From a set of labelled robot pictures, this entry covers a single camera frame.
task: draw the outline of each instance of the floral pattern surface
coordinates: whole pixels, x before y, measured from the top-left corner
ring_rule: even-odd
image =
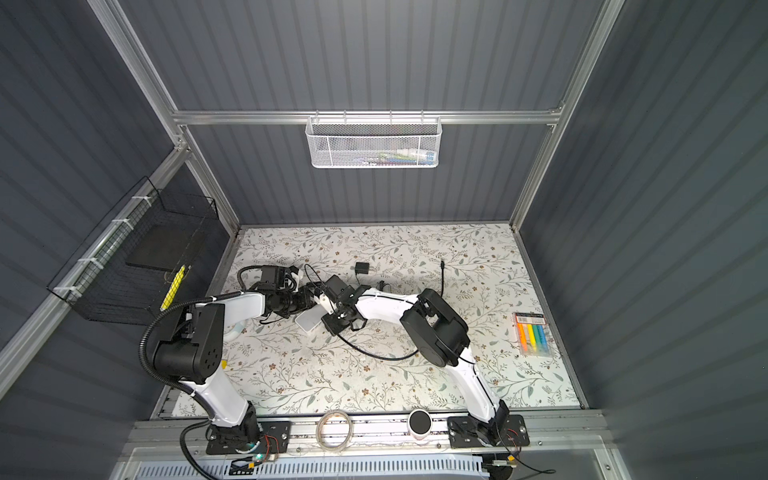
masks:
[[[506,224],[253,228],[243,234],[223,291],[238,290],[235,273],[253,264],[308,263],[323,279],[336,274],[357,284],[358,261],[371,266],[369,275],[359,276],[363,284],[384,280],[394,293],[440,291],[440,260],[445,300],[469,325],[478,367],[510,408],[578,406],[554,340],[552,357],[520,352],[514,313],[540,313],[541,306]],[[374,319],[357,333],[347,330],[346,338],[382,356],[414,348],[402,327]],[[373,359],[322,325],[307,335],[293,319],[265,326],[250,319],[243,334],[224,345],[224,358],[227,375],[261,415],[465,408],[448,376],[419,354],[398,362]],[[203,411],[181,394],[174,415]]]

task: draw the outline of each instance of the gray wall panel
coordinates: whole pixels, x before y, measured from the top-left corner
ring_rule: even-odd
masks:
[[[312,167],[300,126],[193,126],[244,224],[507,220],[547,127],[444,127],[440,164]]]
[[[124,2],[179,108],[558,106],[598,0]]]
[[[84,2],[0,2],[5,344],[170,142]]]
[[[0,346],[171,148],[87,2],[0,2]],[[64,318],[0,401],[0,477],[109,475],[160,390],[138,365],[140,335]]]
[[[764,476],[767,15],[628,2],[522,227],[635,478]]]

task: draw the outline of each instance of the black wire basket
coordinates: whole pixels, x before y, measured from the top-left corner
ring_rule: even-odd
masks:
[[[148,325],[171,303],[205,294],[195,261],[219,225],[212,198],[152,190],[125,219],[112,221],[117,226],[92,256],[73,254],[48,285],[75,312],[98,322]]]

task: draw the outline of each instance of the black cable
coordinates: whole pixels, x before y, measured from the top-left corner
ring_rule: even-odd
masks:
[[[315,270],[314,267],[309,265],[308,263],[304,263],[304,273],[306,274],[306,278],[308,280],[310,278],[310,273],[306,271],[307,267],[312,269],[312,271],[315,274],[315,276],[317,277],[317,279],[323,285],[323,290],[327,291],[328,290],[328,286],[326,285],[325,281],[322,278],[320,278],[320,275],[317,274],[317,270]],[[403,300],[403,299],[399,299],[399,298],[392,298],[391,296],[384,296],[384,298],[389,298],[391,300],[400,300],[402,302],[411,303],[411,302],[409,302],[407,300]],[[336,307],[333,305],[333,303],[331,303],[331,306],[333,307],[333,310],[336,311]],[[412,356],[414,356],[416,353],[419,353],[419,350],[416,349],[416,350],[414,350],[413,352],[409,353],[406,356],[401,356],[401,357],[396,357],[396,358],[387,358],[385,356],[378,356],[378,355],[376,355],[374,353],[367,352],[367,351],[359,348],[358,346],[353,345],[352,343],[349,342],[349,340],[345,339],[343,336],[341,336],[339,334],[336,334],[336,336],[338,336],[342,340],[342,342],[344,342],[347,345],[351,346],[354,350],[357,350],[358,352],[362,353],[363,355],[367,355],[367,356],[372,357],[372,358],[377,359],[377,360],[388,360],[390,362],[398,362],[400,360],[409,359]]]
[[[440,260],[440,296],[445,291],[445,261]]]
[[[411,358],[412,356],[414,356],[416,353],[419,353],[419,351],[418,351],[418,350],[414,350],[413,352],[409,353],[409,354],[408,354],[408,355],[406,355],[406,356],[398,356],[398,357],[395,357],[395,358],[387,358],[387,357],[385,357],[385,356],[378,356],[378,355],[375,355],[375,354],[373,354],[373,353],[371,353],[371,352],[366,352],[365,350],[363,350],[363,349],[361,349],[361,348],[359,348],[359,347],[357,347],[357,346],[354,346],[352,343],[350,343],[350,342],[349,342],[349,340],[345,339],[345,338],[344,338],[343,336],[341,336],[340,334],[336,334],[336,336],[338,336],[338,337],[341,339],[341,341],[342,341],[342,342],[344,342],[344,343],[346,343],[347,345],[351,346],[352,348],[354,348],[354,349],[355,349],[355,350],[357,350],[358,352],[360,352],[360,353],[362,353],[362,354],[364,354],[364,355],[367,355],[367,356],[371,356],[371,357],[373,357],[373,358],[375,358],[375,359],[377,359],[377,360],[389,360],[390,362],[398,362],[398,361],[400,361],[400,360],[409,359],[409,358]]]
[[[535,474],[533,474],[533,475],[529,475],[529,476],[528,476],[528,477],[526,477],[526,478],[535,477],[536,475],[540,475],[540,474],[542,474],[542,473],[544,473],[544,474],[546,474],[546,475],[552,475],[553,473],[557,473],[557,470],[555,470],[554,468],[548,468],[548,469],[546,469],[546,470],[539,470],[538,468],[533,468],[533,467],[531,467],[530,465],[528,465],[527,463],[523,462],[523,461],[520,459],[520,454],[522,453],[522,450],[523,450],[523,449],[522,449],[522,446],[518,445],[518,443],[517,443],[515,440],[512,440],[512,443],[514,443],[514,444],[515,444],[515,447],[517,447],[517,451],[516,451],[515,453],[512,453],[512,450],[510,450],[510,449],[509,449],[509,447],[507,446],[507,444],[504,442],[504,438],[502,437],[502,434],[501,434],[501,433],[499,432],[499,430],[498,430],[498,424],[496,424],[496,433],[498,434],[498,439],[499,439],[499,441],[502,443],[502,445],[504,446],[504,448],[506,449],[506,451],[509,453],[509,455],[512,455],[512,456],[514,456],[514,457],[515,457],[515,461],[516,461],[517,463],[519,463],[520,465],[523,465],[523,466],[524,466],[524,467],[526,467],[528,470],[533,470],[534,472],[536,472]]]
[[[243,291],[248,290],[245,287],[245,282],[243,281],[243,273],[247,272],[248,270],[261,270],[262,266],[263,265],[249,265],[249,266],[244,266],[243,268],[237,271],[237,282],[240,284],[241,290]]]
[[[141,340],[139,341],[139,363],[141,364],[141,368],[144,369],[145,372],[149,374],[150,377],[153,379],[156,379],[158,382],[163,383],[167,386],[170,386],[171,388],[178,389],[181,392],[184,392],[191,396],[195,402],[197,402],[203,409],[205,410],[206,414],[208,415],[208,419],[194,423],[192,425],[189,425],[184,430],[181,431],[181,435],[179,436],[179,445],[181,447],[181,452],[184,454],[184,457],[187,459],[190,465],[192,465],[192,468],[194,470],[201,474],[206,480],[219,480],[218,478],[214,477],[210,473],[203,470],[202,467],[200,467],[197,462],[195,462],[194,457],[190,454],[189,448],[187,447],[187,433],[190,430],[198,429],[202,426],[210,425],[213,421],[213,418],[215,416],[214,409],[210,406],[210,404],[205,400],[203,396],[195,395],[194,389],[190,387],[189,385],[184,385],[183,383],[175,382],[174,380],[171,380],[167,378],[166,376],[162,376],[152,365],[150,360],[147,358],[147,344],[149,343],[149,337],[152,335],[152,331],[157,327],[157,325],[168,315],[170,315],[172,312],[176,312],[178,310],[181,310],[183,308],[186,308],[188,306],[194,305],[195,303],[210,303],[215,302],[217,300],[226,300],[229,298],[234,298],[236,296],[242,295],[243,292],[232,292],[232,293],[225,293],[223,295],[219,296],[207,296],[205,298],[201,299],[195,299],[195,300],[188,300],[186,302],[177,303],[176,305],[171,306],[170,308],[167,308],[160,312],[159,315],[155,317],[155,319],[150,323],[147,328],[144,330],[144,334],[141,336]]]
[[[175,382],[166,376],[162,376],[157,370],[154,369],[152,364],[150,363],[149,359],[147,358],[147,344],[149,343],[149,337],[152,334],[152,331],[155,329],[158,323],[162,319],[164,319],[166,316],[170,315],[172,312],[176,312],[178,310],[183,309],[184,307],[194,305],[195,303],[209,303],[212,302],[214,299],[213,297],[206,297],[203,299],[197,299],[197,300],[188,300],[186,302],[178,303],[176,305],[173,305],[170,308],[167,308],[160,312],[160,314],[155,317],[154,321],[150,323],[147,328],[144,330],[144,335],[141,336],[141,340],[139,341],[139,363],[141,364],[141,368],[144,369],[145,372],[149,374],[150,377],[157,380],[158,382],[161,382],[165,385],[170,386],[174,389],[179,389],[180,391],[192,396],[193,399],[197,403],[200,404],[203,409],[205,409],[205,412],[208,414],[210,418],[214,417],[214,410],[211,408],[211,406],[208,404],[208,402],[202,397],[194,395],[194,390],[192,387],[188,385],[184,385],[183,383]]]
[[[449,351],[449,352],[450,352],[450,351],[452,351],[451,347],[447,346],[447,345],[445,344],[445,342],[443,342],[443,341],[440,339],[440,337],[439,337],[439,336],[436,336],[435,338],[437,339],[437,341],[438,341],[438,342],[442,343],[442,345],[443,345],[443,346],[444,346],[446,349],[448,349],[448,351]],[[461,361],[463,361],[463,362],[467,362],[469,365],[476,365],[476,362],[470,362],[469,360],[465,359],[465,358],[464,358],[463,356],[461,356],[461,355],[457,355],[457,357],[458,357],[458,359],[459,359],[459,360],[461,360]]]
[[[184,320],[182,323],[179,323],[172,336],[176,336],[177,333],[179,333],[185,326],[189,325],[190,323],[192,323],[192,319]]]
[[[280,320],[282,320],[281,318],[279,318],[277,320],[272,320],[271,322],[265,322],[264,320],[268,320],[270,316],[272,316],[272,312],[269,312],[269,314],[267,314],[265,318],[259,320],[259,325],[272,325],[273,323],[277,323]]]
[[[214,477],[210,473],[203,470],[203,467],[201,467],[200,464],[198,464],[195,461],[194,457],[190,453],[189,447],[187,447],[187,433],[209,424],[210,424],[210,419],[205,420],[203,422],[199,422],[199,423],[193,423],[192,425],[189,425],[188,427],[186,427],[184,430],[181,431],[181,435],[179,435],[179,446],[181,447],[181,453],[184,454],[184,457],[187,459],[187,462],[189,462],[189,464],[192,465],[192,468],[194,468],[195,472],[201,474],[203,478],[205,478],[206,480],[219,480],[218,478]]]
[[[358,330],[362,330],[362,329],[366,328],[366,325],[368,325],[368,319],[366,319],[366,318],[362,319],[362,325],[359,326],[358,328],[355,328],[353,325],[354,325],[354,321],[349,324],[349,329],[352,330],[353,332],[356,332]]]
[[[288,287],[288,290],[293,292],[296,289],[296,287],[298,286],[296,284],[296,279],[293,278],[293,276],[287,276],[286,280],[290,281],[290,285],[291,285],[290,287]]]
[[[373,296],[375,298],[386,298],[386,299],[390,299],[390,300],[397,300],[398,302],[405,302],[405,303],[410,303],[411,305],[415,305],[415,303],[413,303],[413,302],[409,302],[408,300],[405,300],[405,299],[402,299],[402,298],[395,298],[394,296],[387,296],[387,295],[361,295],[360,297],[364,297],[364,296]]]

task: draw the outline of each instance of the yellow highlighter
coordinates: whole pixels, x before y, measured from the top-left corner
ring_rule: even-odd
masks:
[[[163,304],[160,306],[160,311],[165,310],[174,302],[174,297],[176,296],[176,292],[179,290],[179,286],[181,286],[181,280],[184,279],[184,271],[186,269],[187,268],[185,267],[185,265],[182,265],[179,271],[176,273],[176,276],[174,277],[174,281],[170,285],[170,288],[168,289],[168,293],[165,295],[165,298],[163,299]]]
[[[533,351],[537,352],[538,347],[536,346],[536,335],[533,333],[533,325],[530,323],[528,324],[528,339],[531,340],[531,347],[533,348]]]

